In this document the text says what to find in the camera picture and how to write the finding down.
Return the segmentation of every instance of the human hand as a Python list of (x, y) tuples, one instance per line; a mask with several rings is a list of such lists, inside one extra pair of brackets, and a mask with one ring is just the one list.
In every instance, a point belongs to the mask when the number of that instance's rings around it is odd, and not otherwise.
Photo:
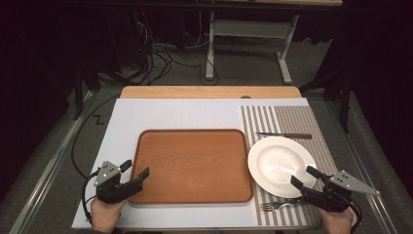
[(316, 207), (321, 216), (322, 228), (327, 234), (349, 234), (352, 231), (353, 213), (347, 208), (342, 213), (330, 213)]
[(127, 203), (124, 200), (116, 204), (106, 204), (97, 198), (91, 203), (92, 230), (103, 233), (112, 233), (121, 215), (122, 207)]

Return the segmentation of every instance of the fork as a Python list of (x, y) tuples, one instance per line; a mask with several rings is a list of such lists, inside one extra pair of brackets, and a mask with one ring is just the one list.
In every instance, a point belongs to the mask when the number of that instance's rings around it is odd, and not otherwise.
[(263, 211), (263, 212), (274, 212), (274, 211), (280, 209), (281, 207), (289, 206), (289, 205), (292, 205), (292, 204), (295, 204), (295, 203), (298, 203), (298, 202), (300, 202), (299, 199), (293, 199), (293, 200), (288, 200), (288, 201), (285, 201), (285, 202), (263, 203), (263, 204), (260, 204), (259, 207), (260, 207), (261, 211)]

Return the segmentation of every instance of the gray floor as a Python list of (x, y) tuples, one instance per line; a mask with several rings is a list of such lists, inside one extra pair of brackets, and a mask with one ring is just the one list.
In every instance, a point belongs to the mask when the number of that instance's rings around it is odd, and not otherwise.
[[(219, 77), (217, 85), (284, 85), (274, 57), (276, 48), (279, 48), (282, 43), (276, 40), (261, 44), (259, 43), (261, 41), (246, 38), (242, 42), (235, 42), (234, 47), (232, 42), (227, 39), (218, 41), (216, 46), (218, 51), (215, 58), (215, 70)], [(293, 80), (292, 85), (299, 87), (314, 79), (328, 45), (328, 43), (312, 45), (309, 41), (296, 42), (291, 45), (286, 61)], [(168, 75), (155, 81), (153, 85), (202, 85), (206, 64), (205, 49), (186, 51), (172, 47), (168, 47), (168, 49), (173, 59), (180, 63), (201, 65), (201, 73), (197, 67), (183, 66), (173, 62)], [(156, 72), (160, 72), (163, 66), (161, 60), (156, 60), (155, 63), (161, 68), (154, 69), (151, 77), (155, 77)], [(125, 75), (129, 73), (131, 71), (125, 69)], [(93, 111), (94, 115), (99, 115), (100, 122), (104, 124), (96, 125), (96, 119), (89, 118), (82, 126), (76, 141), (74, 156), (81, 171), (85, 174), (91, 170), (107, 122), (110, 119), (114, 100), (109, 99), (118, 95), (122, 88), (122, 85), (113, 84), (106, 78), (102, 80), (101, 91), (89, 98), (89, 111)], [(410, 217), (413, 216), (412, 201), (387, 162), (380, 145), (375, 141), (374, 135), (357, 105), (357, 100), (352, 97), (349, 115), (350, 133), (344, 134), (337, 124), (336, 103), (323, 101), (320, 97), (321, 93), (322, 90), (310, 91), (304, 94), (304, 97), (308, 98), (315, 112), (337, 167), (346, 169), (354, 176), (363, 176), (363, 174), (359, 174), (360, 168), (357, 167), (353, 159), (356, 155), (364, 165), (361, 170), (368, 171), (371, 176), (366, 180), (371, 181), (382, 192), (385, 206), (395, 229), (399, 233), (412, 233), (413, 223), (410, 220)], [(68, 99), (72, 102), (73, 96), (68, 97)], [(27, 225), (25, 225), (24, 230), (27, 233), (75, 233), (75, 230), (71, 229), (70, 226), (79, 204), (83, 179), (74, 170), (70, 161), (71, 145), (66, 151), (61, 148), (62, 144), (68, 140), (72, 140), (70, 143), (73, 143), (73, 135), (70, 134), (70, 131), (74, 126), (79, 125), (79, 122), (72, 120), (74, 109), (74, 105), (71, 104), (66, 114), (45, 137), (27, 161), (13, 188), (0, 205), (0, 233), (10, 232), (42, 173), (59, 153), (63, 157), (58, 174), (50, 178), (53, 184), (49, 184), (50, 186), (46, 187), (47, 194), (41, 196), (39, 203), (42, 206), (30, 209), (33, 216), (25, 220)], [(359, 194), (355, 194), (355, 198), (360, 202), (364, 211), (363, 223), (357, 233), (386, 233), (384, 231), (386, 227), (381, 226), (380, 222), (376, 221), (378, 214), (369, 209), (371, 200)], [(388, 229), (390, 231), (387, 233), (394, 233), (392, 226)], [(273, 231), (201, 231), (196, 233), (218, 232), (225, 234), (274, 233)], [(318, 232), (316, 230), (301, 231), (300, 233)]]

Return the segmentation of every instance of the wooden tray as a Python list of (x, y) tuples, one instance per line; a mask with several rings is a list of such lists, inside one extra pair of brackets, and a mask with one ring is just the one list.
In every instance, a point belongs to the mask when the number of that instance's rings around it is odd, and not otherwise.
[(150, 175), (133, 204), (240, 203), (252, 198), (244, 133), (148, 130), (139, 136), (131, 178)]

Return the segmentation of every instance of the white plate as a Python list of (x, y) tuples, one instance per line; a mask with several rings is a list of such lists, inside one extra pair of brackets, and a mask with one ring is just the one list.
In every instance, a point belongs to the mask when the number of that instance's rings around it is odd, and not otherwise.
[(283, 198), (301, 196), (290, 183), (291, 176), (296, 176), (306, 187), (314, 186), (316, 179), (306, 172), (307, 166), (316, 167), (307, 149), (281, 136), (258, 140), (248, 154), (249, 171), (255, 181), (267, 192)]

